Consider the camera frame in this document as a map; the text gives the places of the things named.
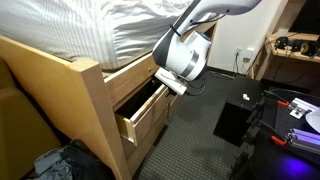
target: white bedsheet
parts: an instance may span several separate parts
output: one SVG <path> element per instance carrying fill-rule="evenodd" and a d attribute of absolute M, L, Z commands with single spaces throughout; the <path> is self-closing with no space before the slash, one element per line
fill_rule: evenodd
<path fill-rule="evenodd" d="M 0 34 L 66 60 L 120 68 L 152 50 L 191 0 L 0 0 Z"/>

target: wooden bed frame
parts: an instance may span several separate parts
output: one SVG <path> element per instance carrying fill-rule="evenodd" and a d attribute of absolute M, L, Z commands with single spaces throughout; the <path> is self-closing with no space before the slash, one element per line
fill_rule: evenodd
<path fill-rule="evenodd" d="M 138 119 L 115 113 L 157 71 L 151 54 L 108 77 L 98 62 L 68 62 L 3 36 L 0 57 L 53 125 L 81 139 L 117 179 L 132 178 L 179 100 L 162 85 L 138 110 Z"/>

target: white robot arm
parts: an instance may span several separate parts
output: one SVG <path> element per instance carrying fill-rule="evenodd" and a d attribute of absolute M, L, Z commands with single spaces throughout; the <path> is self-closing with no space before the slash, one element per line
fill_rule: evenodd
<path fill-rule="evenodd" d="M 253 9 L 260 1 L 194 0 L 171 29 L 158 40 L 153 49 L 153 59 L 157 65 L 162 67 L 156 73 L 156 77 L 182 95 L 186 87 L 176 75 L 187 81 L 201 77 L 206 71 L 205 56 L 211 42 L 202 34 L 194 32 L 182 43 L 179 34 L 183 34 L 200 14 L 213 12 L 239 15 Z"/>

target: open drawer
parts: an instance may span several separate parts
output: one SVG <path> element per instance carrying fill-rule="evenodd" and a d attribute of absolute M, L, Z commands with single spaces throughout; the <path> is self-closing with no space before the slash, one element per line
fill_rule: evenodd
<path fill-rule="evenodd" d="M 115 113 L 121 136 L 138 146 L 161 112 L 168 108 L 172 99 L 168 94 L 169 90 L 166 86 L 155 85 L 152 80 L 141 88 Z"/>

